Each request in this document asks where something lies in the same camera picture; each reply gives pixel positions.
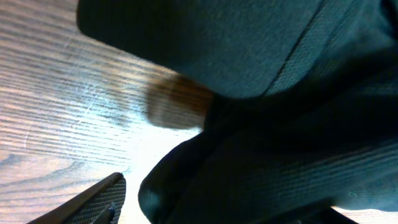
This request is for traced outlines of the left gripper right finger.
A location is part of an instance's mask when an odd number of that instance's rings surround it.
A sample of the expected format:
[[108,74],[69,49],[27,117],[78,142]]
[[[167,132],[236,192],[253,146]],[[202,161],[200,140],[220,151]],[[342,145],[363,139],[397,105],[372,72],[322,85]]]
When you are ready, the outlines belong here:
[[329,208],[298,220],[298,224],[358,224],[336,210]]

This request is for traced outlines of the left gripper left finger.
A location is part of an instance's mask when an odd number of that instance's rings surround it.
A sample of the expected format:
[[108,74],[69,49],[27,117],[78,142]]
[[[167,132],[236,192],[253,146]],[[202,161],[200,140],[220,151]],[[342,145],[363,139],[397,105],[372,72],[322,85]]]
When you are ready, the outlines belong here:
[[29,224],[118,224],[126,180],[115,172]]

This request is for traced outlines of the black polo shirt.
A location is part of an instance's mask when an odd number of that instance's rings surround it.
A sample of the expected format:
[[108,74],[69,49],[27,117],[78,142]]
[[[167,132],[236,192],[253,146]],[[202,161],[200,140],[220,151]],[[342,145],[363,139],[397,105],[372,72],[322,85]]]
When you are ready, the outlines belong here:
[[142,181],[151,223],[397,210],[396,1],[80,1],[77,24],[214,94]]

